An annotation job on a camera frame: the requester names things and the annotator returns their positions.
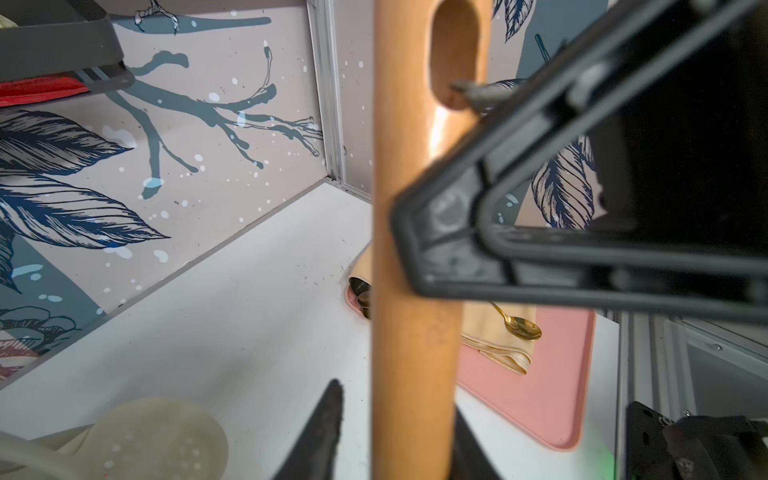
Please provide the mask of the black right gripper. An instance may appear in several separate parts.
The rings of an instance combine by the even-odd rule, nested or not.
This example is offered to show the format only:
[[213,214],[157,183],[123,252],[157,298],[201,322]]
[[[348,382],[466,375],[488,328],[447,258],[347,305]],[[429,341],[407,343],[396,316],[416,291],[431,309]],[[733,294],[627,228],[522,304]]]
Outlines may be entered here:
[[767,320],[767,5],[620,1],[397,221],[432,298]]

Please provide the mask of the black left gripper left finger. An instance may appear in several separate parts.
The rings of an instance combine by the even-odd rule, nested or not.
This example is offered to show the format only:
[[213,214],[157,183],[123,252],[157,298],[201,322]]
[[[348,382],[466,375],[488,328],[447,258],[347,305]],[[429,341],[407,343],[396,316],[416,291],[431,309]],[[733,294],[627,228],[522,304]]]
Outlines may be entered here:
[[274,480],[329,480],[334,476],[341,436],[344,391],[331,380]]

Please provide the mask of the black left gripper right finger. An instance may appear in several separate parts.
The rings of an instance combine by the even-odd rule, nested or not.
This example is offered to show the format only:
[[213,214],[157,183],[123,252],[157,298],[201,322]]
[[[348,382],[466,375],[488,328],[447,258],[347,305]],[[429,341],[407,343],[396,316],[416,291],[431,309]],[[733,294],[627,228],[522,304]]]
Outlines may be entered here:
[[468,423],[456,409],[450,480],[500,480]]

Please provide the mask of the wood handle cream skimmer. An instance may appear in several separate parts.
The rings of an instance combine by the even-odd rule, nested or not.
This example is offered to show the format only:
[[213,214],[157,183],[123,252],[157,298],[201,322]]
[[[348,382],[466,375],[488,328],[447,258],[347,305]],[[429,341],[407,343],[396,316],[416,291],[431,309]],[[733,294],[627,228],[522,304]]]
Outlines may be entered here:
[[487,1],[374,5],[371,475],[451,470],[462,306],[427,295],[398,203],[478,121],[451,89],[487,75]]

